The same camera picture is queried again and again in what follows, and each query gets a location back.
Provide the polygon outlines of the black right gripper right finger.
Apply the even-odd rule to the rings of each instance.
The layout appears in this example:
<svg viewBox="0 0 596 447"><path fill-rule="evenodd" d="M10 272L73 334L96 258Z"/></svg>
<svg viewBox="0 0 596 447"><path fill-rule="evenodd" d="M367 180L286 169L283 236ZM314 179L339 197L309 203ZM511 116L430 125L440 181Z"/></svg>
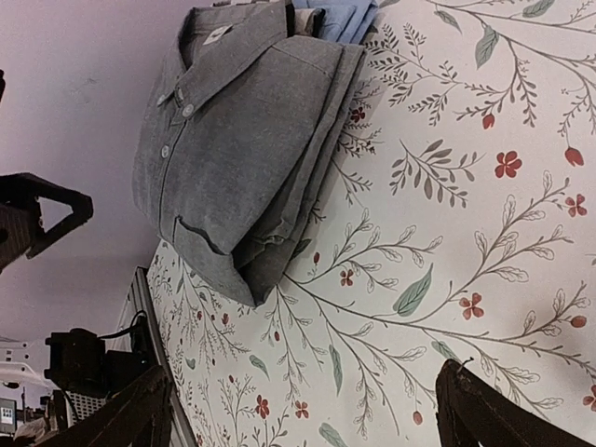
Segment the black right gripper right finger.
<svg viewBox="0 0 596 447"><path fill-rule="evenodd" d="M442 446L590 446L508 400L454 359L443 363L435 390Z"/></svg>

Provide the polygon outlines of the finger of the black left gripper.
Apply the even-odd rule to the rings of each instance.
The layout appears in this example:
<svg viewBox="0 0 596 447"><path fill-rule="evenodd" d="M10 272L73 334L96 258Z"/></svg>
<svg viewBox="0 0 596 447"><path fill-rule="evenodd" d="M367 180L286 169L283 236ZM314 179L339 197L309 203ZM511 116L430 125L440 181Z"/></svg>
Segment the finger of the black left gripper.
<svg viewBox="0 0 596 447"><path fill-rule="evenodd" d="M29 172L1 177L1 268L31 260L89 221L92 198Z"/></svg>

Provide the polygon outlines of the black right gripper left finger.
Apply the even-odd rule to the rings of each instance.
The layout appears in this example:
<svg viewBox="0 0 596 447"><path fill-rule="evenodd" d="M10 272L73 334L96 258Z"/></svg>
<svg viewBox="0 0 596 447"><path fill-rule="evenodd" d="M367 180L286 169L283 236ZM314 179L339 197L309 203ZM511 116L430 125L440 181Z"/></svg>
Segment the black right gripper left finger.
<svg viewBox="0 0 596 447"><path fill-rule="evenodd" d="M18 446L168 446L172 426L172 383L154 366L107 401L90 417L39 440L16 439Z"/></svg>

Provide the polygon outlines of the grey shirt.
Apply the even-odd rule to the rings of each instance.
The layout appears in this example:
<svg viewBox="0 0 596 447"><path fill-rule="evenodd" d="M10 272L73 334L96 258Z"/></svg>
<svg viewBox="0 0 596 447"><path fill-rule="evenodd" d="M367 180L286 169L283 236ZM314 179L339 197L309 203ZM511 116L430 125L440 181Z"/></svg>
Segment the grey shirt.
<svg viewBox="0 0 596 447"><path fill-rule="evenodd" d="M284 1L194 7L144 112L132 195L215 291L261 305L305 230L364 48L290 34Z"/></svg>

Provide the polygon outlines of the light blue shirt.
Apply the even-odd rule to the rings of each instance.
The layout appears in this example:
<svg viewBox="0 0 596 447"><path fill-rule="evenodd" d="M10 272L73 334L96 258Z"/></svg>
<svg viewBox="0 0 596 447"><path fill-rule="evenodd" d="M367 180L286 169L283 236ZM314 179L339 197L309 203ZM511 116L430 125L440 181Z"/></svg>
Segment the light blue shirt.
<svg viewBox="0 0 596 447"><path fill-rule="evenodd" d="M362 43L378 11L373 0L297 0L292 5L296 18L306 14L314 37L353 45Z"/></svg>

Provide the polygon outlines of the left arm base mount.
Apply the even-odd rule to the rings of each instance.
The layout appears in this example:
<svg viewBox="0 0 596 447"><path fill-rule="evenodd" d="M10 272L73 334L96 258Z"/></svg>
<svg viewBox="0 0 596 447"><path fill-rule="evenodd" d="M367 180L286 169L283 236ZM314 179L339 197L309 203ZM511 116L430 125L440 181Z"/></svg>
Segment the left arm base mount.
<svg viewBox="0 0 596 447"><path fill-rule="evenodd" d="M46 340L49 366L44 377L63 391L93 398L112 396L157 365L145 336L146 319L99 336L82 328L54 332Z"/></svg>

